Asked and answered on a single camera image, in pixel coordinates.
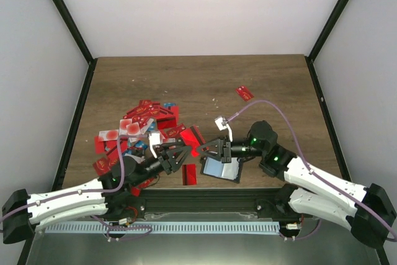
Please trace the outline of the black leather card holder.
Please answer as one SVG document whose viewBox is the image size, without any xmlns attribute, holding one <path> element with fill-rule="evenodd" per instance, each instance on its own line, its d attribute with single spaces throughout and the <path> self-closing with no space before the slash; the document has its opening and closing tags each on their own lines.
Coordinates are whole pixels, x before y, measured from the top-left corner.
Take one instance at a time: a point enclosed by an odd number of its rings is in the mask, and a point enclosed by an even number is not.
<svg viewBox="0 0 397 265">
<path fill-rule="evenodd" d="M 240 183 L 243 162 L 239 158 L 232 158 L 230 163 L 222 163 L 212 158 L 201 161 L 200 173 L 217 179 Z"/>
</svg>

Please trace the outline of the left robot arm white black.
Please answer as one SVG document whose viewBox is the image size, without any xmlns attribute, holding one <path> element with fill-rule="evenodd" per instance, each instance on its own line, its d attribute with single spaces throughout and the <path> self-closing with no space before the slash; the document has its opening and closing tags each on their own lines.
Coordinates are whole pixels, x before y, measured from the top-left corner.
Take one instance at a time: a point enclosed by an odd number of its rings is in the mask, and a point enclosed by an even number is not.
<svg viewBox="0 0 397 265">
<path fill-rule="evenodd" d="M 1 209 L 2 241 L 18 243 L 50 225 L 81 217 L 119 218 L 132 187 L 178 171 L 191 150 L 178 140 L 155 146 L 154 156 L 141 163 L 125 154 L 109 172 L 78 186 L 40 194 L 14 191 Z"/>
</svg>

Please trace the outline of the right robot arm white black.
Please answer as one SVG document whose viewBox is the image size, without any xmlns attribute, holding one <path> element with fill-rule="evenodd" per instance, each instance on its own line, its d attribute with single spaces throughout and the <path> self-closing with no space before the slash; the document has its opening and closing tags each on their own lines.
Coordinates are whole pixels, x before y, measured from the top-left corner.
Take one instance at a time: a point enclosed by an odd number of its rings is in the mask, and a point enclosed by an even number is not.
<svg viewBox="0 0 397 265">
<path fill-rule="evenodd" d="M 246 138 L 220 137 L 196 151 L 221 163 L 259 157 L 259 167 L 266 175 L 286 183 L 275 202 L 279 215 L 314 215 L 344 227 L 370 248 L 382 248 L 396 220 L 396 210 L 384 188 L 329 174 L 279 145 L 277 139 L 277 133 L 263 120 L 252 124 Z"/>
</svg>

